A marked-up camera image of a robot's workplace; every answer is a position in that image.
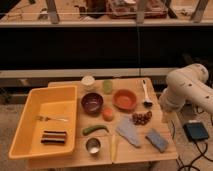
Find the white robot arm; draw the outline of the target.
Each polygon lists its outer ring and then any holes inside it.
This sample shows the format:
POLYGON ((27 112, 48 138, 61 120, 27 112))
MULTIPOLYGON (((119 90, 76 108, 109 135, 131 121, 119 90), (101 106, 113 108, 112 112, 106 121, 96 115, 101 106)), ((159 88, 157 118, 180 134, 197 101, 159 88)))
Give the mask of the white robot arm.
POLYGON ((206 85, 208 78, 208 70, 199 63, 169 72, 166 76, 167 87, 159 97, 163 121, 166 121, 170 114, 179 112, 186 101, 213 114, 213 88, 206 85))

